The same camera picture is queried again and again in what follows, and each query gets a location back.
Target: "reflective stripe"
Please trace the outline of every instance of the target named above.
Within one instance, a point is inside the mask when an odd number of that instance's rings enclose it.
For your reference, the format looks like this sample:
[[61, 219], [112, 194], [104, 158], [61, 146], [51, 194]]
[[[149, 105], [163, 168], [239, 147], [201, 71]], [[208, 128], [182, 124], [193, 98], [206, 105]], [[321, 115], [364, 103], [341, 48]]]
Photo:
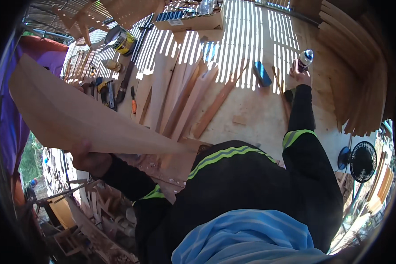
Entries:
[[217, 151], [209, 156], [206, 156], [203, 160], [201, 160], [198, 165], [195, 167], [195, 169], [193, 171], [191, 171], [191, 173], [188, 176], [188, 180], [192, 179], [193, 177], [195, 177], [196, 173], [198, 173], [198, 171], [200, 169], [202, 169], [203, 167], [216, 163], [217, 161], [221, 160], [222, 158], [230, 158], [233, 155], [236, 154], [245, 154], [248, 153], [250, 151], [255, 151], [258, 152], [259, 154], [263, 154], [264, 156], [266, 156], [270, 161], [276, 163], [276, 161], [268, 154], [262, 152], [261, 150], [258, 149], [254, 149], [248, 146], [242, 146], [242, 147], [230, 147], [228, 149], [225, 150], [220, 150]]
[[283, 150], [285, 150], [287, 147], [290, 147], [297, 140], [297, 138], [299, 138], [299, 136], [304, 133], [311, 133], [317, 137], [317, 134], [315, 134], [314, 131], [308, 129], [287, 132], [283, 138]]
[[145, 200], [150, 198], [164, 198], [164, 194], [160, 189], [160, 185], [157, 184], [151, 192], [149, 192], [146, 196], [139, 198], [138, 200]]

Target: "orange chisel handle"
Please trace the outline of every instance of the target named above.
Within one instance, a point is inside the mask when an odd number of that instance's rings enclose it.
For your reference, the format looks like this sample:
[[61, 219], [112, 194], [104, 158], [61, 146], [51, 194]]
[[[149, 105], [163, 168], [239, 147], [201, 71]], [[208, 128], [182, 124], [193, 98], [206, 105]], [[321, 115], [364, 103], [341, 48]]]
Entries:
[[136, 101], [132, 100], [132, 113], [136, 114]]

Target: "hand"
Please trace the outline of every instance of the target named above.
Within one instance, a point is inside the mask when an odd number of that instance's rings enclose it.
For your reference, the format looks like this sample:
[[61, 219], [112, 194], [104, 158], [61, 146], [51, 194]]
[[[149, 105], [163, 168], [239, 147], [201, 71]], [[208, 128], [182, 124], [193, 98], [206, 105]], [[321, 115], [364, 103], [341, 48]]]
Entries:
[[298, 59], [292, 62], [292, 67], [290, 67], [290, 76], [295, 78], [299, 84], [306, 84], [311, 86], [311, 76], [308, 71], [299, 72], [298, 71]]
[[75, 169], [91, 173], [100, 178], [106, 174], [111, 166], [112, 158], [108, 153], [90, 152], [91, 142], [83, 140], [72, 146], [72, 164]]

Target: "green plant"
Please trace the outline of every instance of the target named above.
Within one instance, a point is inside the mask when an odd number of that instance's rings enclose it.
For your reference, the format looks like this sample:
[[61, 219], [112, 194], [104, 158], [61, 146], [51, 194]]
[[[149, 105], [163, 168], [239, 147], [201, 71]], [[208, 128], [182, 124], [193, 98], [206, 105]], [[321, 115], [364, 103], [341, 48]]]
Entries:
[[34, 178], [42, 175], [42, 149], [43, 146], [41, 143], [30, 132], [18, 170], [22, 174], [24, 184], [28, 184]]

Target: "spray can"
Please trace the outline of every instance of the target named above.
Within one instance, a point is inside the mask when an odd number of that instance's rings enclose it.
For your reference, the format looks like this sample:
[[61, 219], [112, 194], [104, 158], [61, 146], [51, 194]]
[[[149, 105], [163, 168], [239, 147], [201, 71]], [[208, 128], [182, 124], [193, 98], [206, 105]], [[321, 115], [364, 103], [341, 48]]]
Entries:
[[308, 66], [314, 59], [314, 52], [311, 49], [307, 49], [301, 52], [298, 56], [298, 71], [303, 72], [308, 69]]

